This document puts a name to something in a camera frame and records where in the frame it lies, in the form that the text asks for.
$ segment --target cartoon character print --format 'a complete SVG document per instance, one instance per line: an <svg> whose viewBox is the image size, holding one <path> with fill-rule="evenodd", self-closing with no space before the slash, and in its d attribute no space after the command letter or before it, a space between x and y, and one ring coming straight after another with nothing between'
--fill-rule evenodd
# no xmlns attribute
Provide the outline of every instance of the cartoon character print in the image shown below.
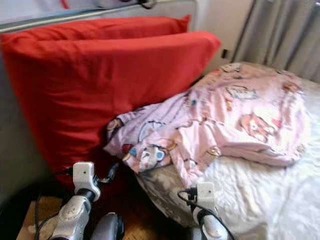
<svg viewBox="0 0 320 240"><path fill-rule="evenodd" d="M114 135L117 133L117 131L124 126L124 123L121 121L120 118L115 118L111 122L108 123L106 126L107 130L107 140L110 141Z"/></svg>
<svg viewBox="0 0 320 240"><path fill-rule="evenodd" d="M171 150L175 149L177 147L177 144L172 141L172 144L169 145L166 149L170 152Z"/></svg>
<svg viewBox="0 0 320 240"><path fill-rule="evenodd" d="M277 98L273 99L272 101L270 101L270 103L275 107L278 107L281 104L281 102L282 102L282 100L279 97L277 97Z"/></svg>
<svg viewBox="0 0 320 240"><path fill-rule="evenodd" d="M165 149L158 145L150 145L143 149L140 160L140 171L153 169L161 163L166 156Z"/></svg>
<svg viewBox="0 0 320 240"><path fill-rule="evenodd" d="M206 152L212 156L215 156L215 157L219 157L221 156L221 151L218 147L216 146L212 146L212 147L209 147Z"/></svg>
<svg viewBox="0 0 320 240"><path fill-rule="evenodd" d="M124 156L124 158L122 159L124 162L128 161L130 159L130 157L137 157L137 149L135 147L131 147L128 151L128 153Z"/></svg>
<svg viewBox="0 0 320 240"><path fill-rule="evenodd" d="M274 127L255 114L243 115L240 119L240 125L249 136L263 143L267 143L268 137L274 135L276 131Z"/></svg>
<svg viewBox="0 0 320 240"><path fill-rule="evenodd" d="M134 147L134 145L132 145L132 144L123 144L122 145L122 152L124 154L127 154L127 153L129 153L130 149L132 149L133 147Z"/></svg>
<svg viewBox="0 0 320 240"><path fill-rule="evenodd" d="M254 100L259 98L255 89L248 89L246 86L232 85L225 89L234 99Z"/></svg>
<svg viewBox="0 0 320 240"><path fill-rule="evenodd" d="M197 104L197 100L193 99L193 100L191 101L191 106L195 106L196 104Z"/></svg>
<svg viewBox="0 0 320 240"><path fill-rule="evenodd" d="M184 163L184 167L187 171L194 169L198 165L197 161L190 158L190 157L184 159L183 163Z"/></svg>
<svg viewBox="0 0 320 240"><path fill-rule="evenodd" d="M224 101L225 101L225 105L226 105L226 110L228 112L231 112L232 111L232 107L233 107L233 100L230 99L230 98L225 98Z"/></svg>
<svg viewBox="0 0 320 240"><path fill-rule="evenodd" d="M301 92L301 87L299 87L297 84L295 84L292 81L286 81L282 84L282 89L286 92L286 93L299 93Z"/></svg>
<svg viewBox="0 0 320 240"><path fill-rule="evenodd" d="M278 74L282 74L282 75L287 75L288 72L286 70L283 70L283 69L275 69L275 71L278 73Z"/></svg>
<svg viewBox="0 0 320 240"><path fill-rule="evenodd" d="M296 147L297 154L301 157L306 152L306 146L304 144L300 144Z"/></svg>
<svg viewBox="0 0 320 240"><path fill-rule="evenodd" d="M229 63L226 65L223 65L220 68L226 73L240 72L241 71L241 64L234 62L234 63Z"/></svg>
<svg viewBox="0 0 320 240"><path fill-rule="evenodd" d="M108 123L108 125L106 126L106 129L108 131L112 131L114 129L122 127L123 125L124 125L124 123L121 121L120 118L115 118L111 122Z"/></svg>
<svg viewBox="0 0 320 240"><path fill-rule="evenodd" d="M164 125L166 124L156 121L148 121L145 124L143 124L138 135L138 143L140 143L144 138L149 136L155 130L162 128Z"/></svg>
<svg viewBox="0 0 320 240"><path fill-rule="evenodd" d="M278 129L280 129L282 127L280 120L276 120L273 118L271 121L272 121L272 124L274 124L274 126L277 127Z"/></svg>
<svg viewBox="0 0 320 240"><path fill-rule="evenodd" d="M221 77L221 75L222 75L223 73L224 73L224 71L223 71L221 68L217 68L217 69L213 70L213 71L210 73L210 75L212 76L211 81L215 83L215 82L216 82L215 78Z"/></svg>
<svg viewBox="0 0 320 240"><path fill-rule="evenodd" d="M277 75L271 68L252 63L242 64L240 74L240 79L255 79L266 76L273 77Z"/></svg>

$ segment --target bed headboard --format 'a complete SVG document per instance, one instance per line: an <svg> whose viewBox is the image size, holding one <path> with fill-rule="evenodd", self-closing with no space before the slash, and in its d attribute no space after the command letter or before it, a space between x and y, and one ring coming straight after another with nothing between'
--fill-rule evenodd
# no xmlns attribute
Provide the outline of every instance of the bed headboard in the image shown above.
<svg viewBox="0 0 320 240"><path fill-rule="evenodd" d="M197 3L195 0L159 0L152 10L134 5L113 10L94 10L65 14L32 21L0 25L0 33L77 20L119 18L131 16L166 16L180 18L192 16L195 25ZM47 174L49 168L35 146L28 125L22 115L11 88L0 54L0 203L21 189Z"/></svg>

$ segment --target bed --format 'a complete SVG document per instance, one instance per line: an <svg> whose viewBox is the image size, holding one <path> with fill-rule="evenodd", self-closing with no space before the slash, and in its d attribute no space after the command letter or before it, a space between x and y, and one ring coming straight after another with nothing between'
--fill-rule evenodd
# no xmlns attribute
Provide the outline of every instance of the bed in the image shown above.
<svg viewBox="0 0 320 240"><path fill-rule="evenodd" d="M195 87L205 85L205 81L204 77ZM312 130L307 151L300 161L292 166L278 167L221 156L197 180L214 184L214 205L211 208L217 211L237 239L320 237L320 203L317 198L320 183L320 85L303 79L302 88ZM195 225L190 208L177 196L185 186L172 164L143 171L136 177L152 202L168 218L185 227Z"/></svg>

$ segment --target silver metal arm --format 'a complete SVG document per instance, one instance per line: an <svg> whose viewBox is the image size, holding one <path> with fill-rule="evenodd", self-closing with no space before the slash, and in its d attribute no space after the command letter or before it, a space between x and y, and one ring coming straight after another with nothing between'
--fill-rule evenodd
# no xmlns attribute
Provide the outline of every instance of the silver metal arm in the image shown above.
<svg viewBox="0 0 320 240"><path fill-rule="evenodd" d="M212 182L200 182L196 186L196 204L206 209L214 206L214 185ZM228 232L221 223L207 211L195 207L192 211L193 219L199 228L193 228L189 234L189 240L227 240Z"/></svg>
<svg viewBox="0 0 320 240"><path fill-rule="evenodd" d="M110 184L115 177L118 164L110 169L102 184ZM50 240L83 240L84 230L89 221L92 203L101 195L98 178L94 175L92 162L77 162L73 165L75 195L64 205L58 214L58 224ZM124 235L122 218L110 213L102 218L92 239L119 240Z"/></svg>
<svg viewBox="0 0 320 240"><path fill-rule="evenodd" d="M73 196L59 211L51 239L82 240L90 211L91 203L85 196Z"/></svg>

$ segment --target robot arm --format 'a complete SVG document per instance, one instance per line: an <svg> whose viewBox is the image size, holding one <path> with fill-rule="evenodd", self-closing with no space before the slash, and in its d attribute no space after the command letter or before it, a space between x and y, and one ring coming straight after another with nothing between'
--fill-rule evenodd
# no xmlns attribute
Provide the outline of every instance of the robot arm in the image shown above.
<svg viewBox="0 0 320 240"><path fill-rule="evenodd" d="M188 199L182 197L181 192L187 193ZM228 237L234 240L231 232L217 217L217 212L210 209L214 205L213 194L214 185L212 182L200 182L196 188L178 192L178 197L191 206L193 220L200 228L201 234L199 235L195 231L192 234L192 240L227 240Z"/></svg>
<svg viewBox="0 0 320 240"><path fill-rule="evenodd" d="M110 184L115 177L117 168L118 164L113 165L108 176L99 180L94 175L94 164L92 162L77 162L73 165L75 195L59 211L58 224L50 240L83 239L92 203L97 201L101 195L98 183ZM99 234L104 234L104 238L97 238ZM122 239L123 235L122 219L118 218L115 213L110 213L102 218L102 222L99 222L92 239L117 240Z"/></svg>

